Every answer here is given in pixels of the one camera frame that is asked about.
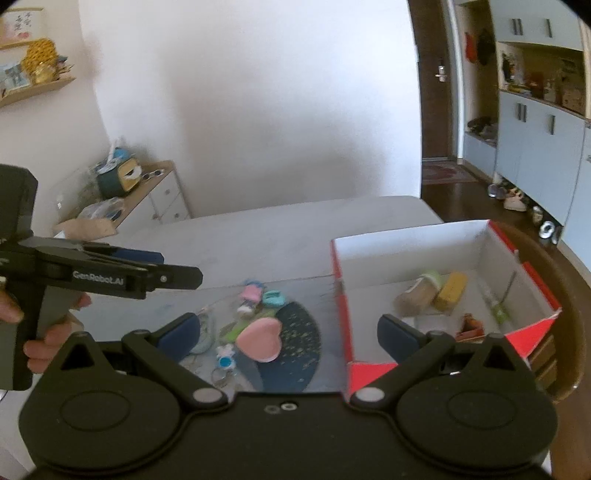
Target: sneaker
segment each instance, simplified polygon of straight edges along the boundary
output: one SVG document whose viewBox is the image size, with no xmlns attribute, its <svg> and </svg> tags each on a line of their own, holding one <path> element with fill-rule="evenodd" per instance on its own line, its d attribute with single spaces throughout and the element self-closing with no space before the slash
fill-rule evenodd
<svg viewBox="0 0 591 480">
<path fill-rule="evenodd" d="M 523 203 L 523 192 L 517 190 L 514 196 L 507 197 L 503 203 L 503 207 L 507 210 L 514 210 L 516 212 L 525 212 L 527 207 Z"/>
</svg>

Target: wall shelf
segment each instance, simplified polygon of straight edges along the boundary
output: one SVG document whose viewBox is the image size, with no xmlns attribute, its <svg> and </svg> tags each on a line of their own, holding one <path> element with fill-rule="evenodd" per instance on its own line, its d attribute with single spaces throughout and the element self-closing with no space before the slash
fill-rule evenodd
<svg viewBox="0 0 591 480">
<path fill-rule="evenodd" d="M 42 85 L 34 85 L 32 87 L 23 88 L 14 93 L 9 93 L 0 100 L 0 108 L 10 105 L 15 102 L 20 102 L 21 100 L 34 97 L 37 95 L 41 95 L 42 93 L 51 92 L 53 90 L 59 90 L 64 88 L 69 83 L 76 80 L 75 77 L 64 78 L 60 80 L 56 80 L 55 82 L 50 83 L 43 83 Z"/>
</svg>

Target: pink heart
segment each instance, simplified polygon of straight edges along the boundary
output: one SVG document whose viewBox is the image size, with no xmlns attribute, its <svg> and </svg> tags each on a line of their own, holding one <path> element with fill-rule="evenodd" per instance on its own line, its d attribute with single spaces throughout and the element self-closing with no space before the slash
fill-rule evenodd
<svg viewBox="0 0 591 480">
<path fill-rule="evenodd" d="M 281 353 L 281 322 L 265 317 L 255 320 L 236 339 L 236 346 L 254 361 L 272 362 Z"/>
</svg>

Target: dark round mat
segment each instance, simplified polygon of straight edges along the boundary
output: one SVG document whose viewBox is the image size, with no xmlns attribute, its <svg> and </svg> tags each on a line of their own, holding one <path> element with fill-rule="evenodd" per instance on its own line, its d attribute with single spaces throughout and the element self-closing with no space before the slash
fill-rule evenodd
<svg viewBox="0 0 591 480">
<path fill-rule="evenodd" d="M 301 393 L 312 381 L 320 362 L 320 331 L 316 321 L 297 302 L 280 308 L 275 317 L 282 324 L 279 357 L 261 364 L 240 354 L 236 356 L 236 363 L 256 390 Z"/>
</svg>

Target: white sneaker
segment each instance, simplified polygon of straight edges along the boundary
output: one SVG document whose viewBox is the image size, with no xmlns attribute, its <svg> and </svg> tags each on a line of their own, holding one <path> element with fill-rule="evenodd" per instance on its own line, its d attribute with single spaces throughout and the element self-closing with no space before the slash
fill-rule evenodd
<svg viewBox="0 0 591 480">
<path fill-rule="evenodd" d="M 507 197 L 505 199 L 503 207 L 505 207 L 507 210 L 525 212 L 527 210 L 527 207 L 525 206 L 525 203 L 523 203 L 523 201 L 521 200 L 522 198 L 523 196 L 520 195 L 515 195 L 514 197 Z"/>
</svg>

